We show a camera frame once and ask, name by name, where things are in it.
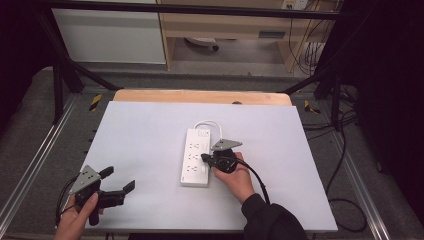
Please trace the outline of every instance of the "person's right hand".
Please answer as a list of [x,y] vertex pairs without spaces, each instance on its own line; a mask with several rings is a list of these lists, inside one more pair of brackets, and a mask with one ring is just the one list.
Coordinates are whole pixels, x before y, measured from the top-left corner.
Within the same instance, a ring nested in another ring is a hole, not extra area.
[[[236,152],[235,154],[237,158],[243,160],[243,155],[240,152]],[[236,170],[230,174],[221,172],[215,167],[212,168],[212,172],[215,177],[227,185],[231,193],[240,201],[241,204],[255,193],[249,169],[241,164],[238,164]]]

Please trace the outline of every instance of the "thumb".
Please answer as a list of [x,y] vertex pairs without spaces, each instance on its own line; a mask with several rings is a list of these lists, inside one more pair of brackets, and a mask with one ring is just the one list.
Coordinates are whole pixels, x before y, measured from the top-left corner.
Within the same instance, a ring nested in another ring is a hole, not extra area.
[[97,193],[91,195],[78,214],[78,219],[80,219],[80,221],[87,221],[87,218],[90,216],[91,212],[93,212],[94,208],[96,208],[98,200],[99,195]]

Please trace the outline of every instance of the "black support bar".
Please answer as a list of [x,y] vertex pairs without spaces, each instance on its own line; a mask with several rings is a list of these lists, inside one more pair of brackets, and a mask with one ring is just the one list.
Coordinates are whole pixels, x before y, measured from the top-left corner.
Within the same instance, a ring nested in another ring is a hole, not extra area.
[[40,0],[38,4],[56,9],[78,9],[97,11],[119,12],[156,12],[156,13],[185,13],[185,14],[208,14],[229,16],[251,16],[293,19],[324,19],[324,20],[349,20],[358,17],[353,13],[296,11],[283,9],[265,8],[242,8],[221,6],[195,6],[195,5],[172,5],[172,4],[148,4],[148,3],[118,3],[118,2],[92,2],[92,1],[63,1],[63,0]]

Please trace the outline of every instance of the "hand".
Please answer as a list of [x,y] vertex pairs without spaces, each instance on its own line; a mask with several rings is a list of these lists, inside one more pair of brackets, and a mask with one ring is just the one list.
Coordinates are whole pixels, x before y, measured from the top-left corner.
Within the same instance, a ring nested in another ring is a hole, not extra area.
[[[243,160],[243,155],[241,153],[236,152],[235,154],[238,159]],[[255,193],[249,169],[241,164],[238,164],[236,170],[230,174],[221,172],[215,167],[212,168],[212,172],[215,177],[227,185],[231,193],[240,201],[241,204]]]
[[[91,212],[97,205],[99,196],[97,193],[91,195],[91,197],[84,204],[81,211],[78,213],[76,207],[72,207],[62,214],[59,227],[57,228],[54,240],[77,240],[81,238],[84,231],[85,223]],[[71,195],[69,201],[66,204],[65,209],[75,205],[75,196]]]

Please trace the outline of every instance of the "white tabletop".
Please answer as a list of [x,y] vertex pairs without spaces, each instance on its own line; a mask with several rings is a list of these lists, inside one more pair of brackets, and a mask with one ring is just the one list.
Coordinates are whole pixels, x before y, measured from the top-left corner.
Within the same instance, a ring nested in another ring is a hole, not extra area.
[[[246,219],[240,203],[213,174],[207,188],[180,185],[185,136],[202,120],[218,122],[223,138],[243,142],[234,151],[267,186],[271,202],[292,212],[307,231],[337,226],[295,107],[199,103],[110,102],[83,164],[114,166],[101,189],[135,180],[125,204],[105,210],[97,226],[108,231],[233,231]],[[219,139],[211,129],[212,144]],[[252,174],[255,190],[261,188]]]

